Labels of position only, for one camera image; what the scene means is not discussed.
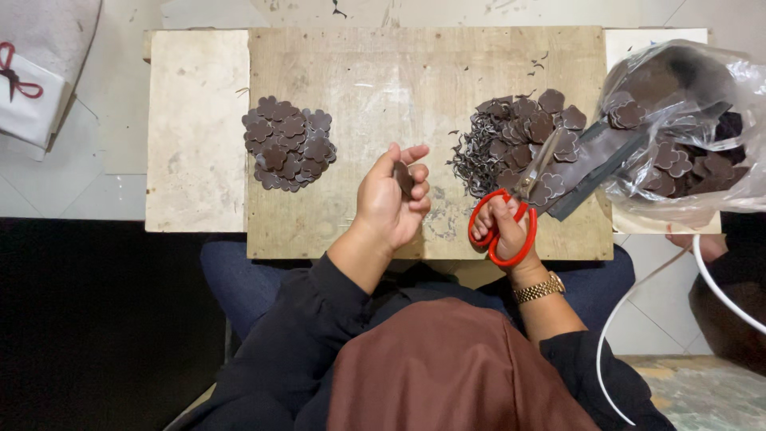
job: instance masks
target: left hand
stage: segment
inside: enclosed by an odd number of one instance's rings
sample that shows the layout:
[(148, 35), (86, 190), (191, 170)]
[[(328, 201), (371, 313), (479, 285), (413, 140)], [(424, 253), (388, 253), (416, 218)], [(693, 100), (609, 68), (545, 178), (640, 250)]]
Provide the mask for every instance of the left hand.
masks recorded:
[(356, 194), (356, 217), (350, 230), (359, 230), (370, 235), (393, 253), (415, 236), (430, 211), (428, 196), (428, 168), (423, 164), (410, 166), (415, 180), (412, 199), (403, 199), (399, 184), (393, 177), (394, 162), (406, 165), (428, 154), (428, 146), (418, 145), (401, 150), (397, 143), (391, 143), (362, 180)]

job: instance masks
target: black sleeve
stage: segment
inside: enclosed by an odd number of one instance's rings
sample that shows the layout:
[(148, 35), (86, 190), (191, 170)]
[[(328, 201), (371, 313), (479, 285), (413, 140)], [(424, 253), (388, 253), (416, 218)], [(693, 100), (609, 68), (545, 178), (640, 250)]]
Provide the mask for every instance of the black sleeve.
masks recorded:
[(341, 347), (362, 332), (368, 302), (327, 254), (290, 271), (274, 306), (218, 373), (211, 399), (175, 429), (292, 429)]
[[(596, 376), (598, 332), (580, 331), (540, 341), (540, 353), (558, 371), (569, 393), (601, 429), (631, 428), (609, 405)], [(614, 404), (636, 423), (636, 429), (675, 429), (652, 404), (647, 382), (630, 365), (618, 360), (604, 341), (601, 376)]]

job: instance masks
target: black shirt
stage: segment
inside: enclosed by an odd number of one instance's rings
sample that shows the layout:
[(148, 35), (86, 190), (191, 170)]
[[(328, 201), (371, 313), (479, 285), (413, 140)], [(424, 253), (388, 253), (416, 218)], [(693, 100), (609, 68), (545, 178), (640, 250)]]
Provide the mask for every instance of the black shirt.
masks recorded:
[[(253, 326), (217, 377), (211, 398), (172, 429), (325, 429), (332, 363), (343, 345), (417, 301), (458, 297), (488, 307), (470, 289), (406, 288), (370, 312), (370, 297), (324, 255), (311, 269), (282, 280), (274, 306)], [(599, 333), (561, 334), (540, 342), (542, 356), (602, 429), (629, 429), (611, 408), (596, 378)], [(651, 403), (641, 376), (604, 343), (601, 372), (612, 400), (636, 429), (675, 429)]]

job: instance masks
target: plastic bag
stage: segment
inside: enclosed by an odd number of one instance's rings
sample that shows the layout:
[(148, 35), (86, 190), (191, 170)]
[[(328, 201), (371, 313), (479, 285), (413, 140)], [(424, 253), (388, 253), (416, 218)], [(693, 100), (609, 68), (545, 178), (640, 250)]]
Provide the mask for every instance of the plastic bag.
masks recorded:
[[(706, 44), (674, 40), (656, 44), (617, 64), (607, 76), (594, 118), (633, 99), (647, 109), (650, 141), (636, 151), (601, 187), (614, 205), (639, 216), (707, 225), (715, 211), (766, 211), (766, 67), (746, 54)], [(716, 140), (719, 118), (741, 114), (742, 131)], [(726, 191), (666, 198), (643, 189), (659, 177), (654, 168), (658, 134), (663, 140), (719, 152), (742, 147), (735, 166), (749, 171)]]

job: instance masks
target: white cable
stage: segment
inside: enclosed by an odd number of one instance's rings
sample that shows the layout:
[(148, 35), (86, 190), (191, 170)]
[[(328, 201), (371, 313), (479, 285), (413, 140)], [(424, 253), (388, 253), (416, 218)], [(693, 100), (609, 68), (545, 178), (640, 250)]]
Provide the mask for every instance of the white cable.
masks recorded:
[(637, 282), (635, 285), (633, 285), (632, 288), (630, 288), (627, 293), (620, 299), (619, 302), (617, 302), (617, 305), (612, 310), (612, 314), (609, 314), (609, 318), (607, 319), (607, 323), (604, 324), (604, 329), (601, 330), (601, 336), (598, 338), (598, 349), (596, 350), (596, 375), (598, 376), (598, 384), (601, 385), (601, 392), (604, 393), (604, 396), (607, 398), (607, 401), (609, 401), (609, 405), (612, 406), (612, 409), (620, 415), (621, 418), (625, 420), (625, 422), (629, 423), (631, 426), (635, 426), (636, 424), (633, 423), (630, 419), (625, 416), (620, 409), (617, 408), (617, 406), (614, 405), (614, 401), (612, 401), (612, 398), (609, 396), (609, 393), (607, 392), (606, 386), (604, 386), (604, 380), (601, 378), (601, 348), (604, 346), (604, 337), (607, 335), (607, 329), (609, 328), (609, 324), (612, 323), (612, 319), (614, 319), (614, 316), (617, 314), (617, 310), (620, 309), (620, 306), (628, 299), (628, 297), (633, 294), (633, 292), (641, 286), (642, 284), (646, 283), (647, 280), (654, 277), (655, 274), (662, 271), (663, 269), (667, 268), (670, 264), (678, 260), (681, 256), (683, 256), (684, 253), (686, 253), (691, 246), (686, 246), (679, 254), (677, 254), (675, 257), (670, 259), (668, 262), (666, 262), (664, 265), (660, 266), (659, 268), (655, 269), (651, 274), (647, 275), (643, 280)]
[(692, 246), (694, 247), (694, 259), (697, 261), (699, 273), (702, 275), (702, 278), (705, 279), (705, 282), (708, 284), (708, 287), (710, 287), (710, 290), (713, 291), (715, 296), (717, 296), (718, 299), (720, 299), (721, 302), (723, 302), (726, 307), (729, 308), (729, 310), (734, 311), (735, 314), (737, 314), (743, 321), (748, 322), (750, 326), (766, 335), (766, 325), (763, 325), (761, 322), (755, 320), (752, 316), (750, 316), (750, 314), (745, 313), (740, 307), (737, 306), (737, 304), (732, 302), (732, 300), (723, 293), (721, 288), (718, 287), (718, 285), (713, 280), (713, 277), (710, 276), (707, 267), (705, 267), (705, 262), (702, 260), (702, 253), (699, 250), (699, 233), (694, 235)]

